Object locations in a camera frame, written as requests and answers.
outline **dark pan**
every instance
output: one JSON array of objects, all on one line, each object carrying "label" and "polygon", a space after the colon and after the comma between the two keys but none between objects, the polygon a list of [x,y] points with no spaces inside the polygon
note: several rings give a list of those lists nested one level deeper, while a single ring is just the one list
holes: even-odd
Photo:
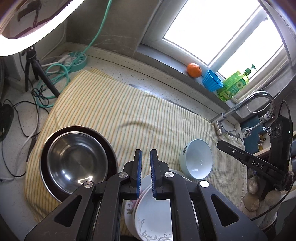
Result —
[{"label": "dark pan", "polygon": [[106,180],[108,180],[111,176],[113,176],[118,172],[117,158],[114,153],[114,150],[110,145],[110,143],[100,133],[85,126],[67,126],[62,129],[59,129],[46,140],[43,146],[41,158],[40,158],[40,173],[41,173],[43,183],[46,186],[47,190],[56,200],[60,202],[64,201],[69,196],[69,194],[59,189],[57,185],[50,178],[50,174],[47,168],[47,153],[50,145],[57,137],[70,131],[80,131],[80,132],[86,133],[92,136],[93,138],[95,138],[102,145],[108,159],[108,173],[107,173]]}]

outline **light blue bowl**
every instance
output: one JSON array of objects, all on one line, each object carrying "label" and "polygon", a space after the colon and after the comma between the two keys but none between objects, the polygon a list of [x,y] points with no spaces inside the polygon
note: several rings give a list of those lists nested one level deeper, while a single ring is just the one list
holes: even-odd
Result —
[{"label": "light blue bowl", "polygon": [[211,70],[208,70],[205,77],[202,80],[203,85],[211,92],[223,87],[222,81]]}]

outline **green dish soap bottle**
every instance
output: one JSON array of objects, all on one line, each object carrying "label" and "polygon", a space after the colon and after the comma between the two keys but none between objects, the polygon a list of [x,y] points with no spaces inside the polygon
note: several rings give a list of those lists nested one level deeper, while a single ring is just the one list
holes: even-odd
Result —
[{"label": "green dish soap bottle", "polygon": [[237,92],[239,92],[246,84],[249,83],[249,74],[252,72],[247,68],[244,74],[236,71],[232,76],[223,81],[223,87],[217,90],[219,98],[223,101],[230,100]]}]

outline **window sill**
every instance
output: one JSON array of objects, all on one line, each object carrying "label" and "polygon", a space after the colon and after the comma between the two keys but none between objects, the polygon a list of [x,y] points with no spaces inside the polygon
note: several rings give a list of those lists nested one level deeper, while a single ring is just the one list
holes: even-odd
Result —
[{"label": "window sill", "polygon": [[[186,65],[154,48],[151,48],[144,44],[140,44],[136,49],[133,58],[179,79],[180,81],[184,82],[191,88],[204,95],[206,98],[213,101],[225,111],[229,110],[235,105],[235,103],[230,100],[226,102],[220,100],[216,92],[210,92],[204,87],[204,85],[202,84],[203,77],[190,77],[186,72]],[[242,122],[242,120],[247,116],[241,115],[240,111],[238,111],[237,113],[233,114],[233,117],[238,122]]]}]

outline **tripod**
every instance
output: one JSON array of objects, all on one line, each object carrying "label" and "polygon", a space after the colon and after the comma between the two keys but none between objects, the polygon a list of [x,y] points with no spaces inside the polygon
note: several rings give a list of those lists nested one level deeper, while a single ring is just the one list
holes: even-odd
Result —
[{"label": "tripod", "polygon": [[25,91],[29,90],[28,82],[29,82],[29,70],[30,70],[30,64],[31,64],[35,79],[39,80],[39,77],[40,77],[42,79],[42,81],[44,82],[44,84],[46,84],[46,86],[50,89],[50,91],[55,95],[55,97],[58,98],[60,93],[56,89],[54,84],[50,81],[50,79],[48,78],[46,73],[43,71],[43,69],[39,63],[39,60],[37,60],[37,58],[36,58],[37,53],[35,51],[35,47],[31,46],[30,48],[24,50],[22,52],[22,56],[24,56],[25,53],[27,53],[27,55],[26,55],[27,62],[26,62],[26,66],[25,66]]}]

